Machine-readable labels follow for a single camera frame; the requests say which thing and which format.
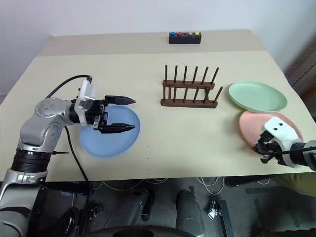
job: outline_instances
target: pink plate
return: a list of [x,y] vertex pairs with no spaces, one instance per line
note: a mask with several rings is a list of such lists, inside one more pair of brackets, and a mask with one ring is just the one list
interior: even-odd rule
[[245,141],[253,147],[258,142],[258,138],[262,133],[261,127],[272,117],[277,116],[294,128],[299,138],[302,138],[300,130],[288,117],[281,113],[259,114],[250,111],[244,112],[239,118],[239,126]]

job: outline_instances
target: white wall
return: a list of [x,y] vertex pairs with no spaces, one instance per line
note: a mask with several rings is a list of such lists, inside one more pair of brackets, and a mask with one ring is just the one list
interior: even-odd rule
[[251,29],[285,70],[316,34],[315,0],[1,0],[0,95],[50,35]]

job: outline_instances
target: table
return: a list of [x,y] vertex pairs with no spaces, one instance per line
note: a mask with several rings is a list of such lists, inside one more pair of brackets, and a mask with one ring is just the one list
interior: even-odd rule
[[[202,32],[201,45],[169,45],[167,33],[53,37],[12,88],[1,105],[0,179],[12,164],[19,131],[35,105],[60,82],[79,74],[93,76],[97,99],[122,95],[136,100],[129,105],[141,120],[141,132],[125,153],[110,159],[87,154],[79,141],[80,125],[70,126],[73,146],[90,180],[263,175],[309,172],[260,162],[243,141],[238,127],[243,109],[229,98],[230,84],[253,80],[280,90],[288,105],[281,111],[300,128],[305,141],[315,139],[316,124],[284,74],[249,30]],[[223,92],[216,109],[162,107],[164,66],[169,77],[178,65],[178,77],[188,65],[187,79],[199,66],[197,80],[209,66],[205,81],[216,67],[214,92]],[[55,96],[74,99],[81,80],[68,83]],[[181,97],[183,91],[177,91]],[[70,151],[66,132],[56,151]],[[71,154],[52,156],[47,181],[82,181]]]

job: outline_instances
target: green plate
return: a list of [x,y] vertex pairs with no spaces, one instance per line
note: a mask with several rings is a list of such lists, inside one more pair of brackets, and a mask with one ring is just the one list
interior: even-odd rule
[[287,105],[286,97],[263,83],[241,81],[229,87],[231,99],[239,106],[257,113],[274,113]]

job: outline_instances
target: blue plate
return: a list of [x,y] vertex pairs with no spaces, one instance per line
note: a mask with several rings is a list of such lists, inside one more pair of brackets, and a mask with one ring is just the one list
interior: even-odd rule
[[101,134],[92,126],[83,127],[80,131],[80,143],[83,149],[92,156],[108,158],[117,156],[130,148],[136,141],[140,131],[140,121],[134,111],[125,106],[108,106],[107,125],[127,123],[136,126],[134,129],[114,134]]

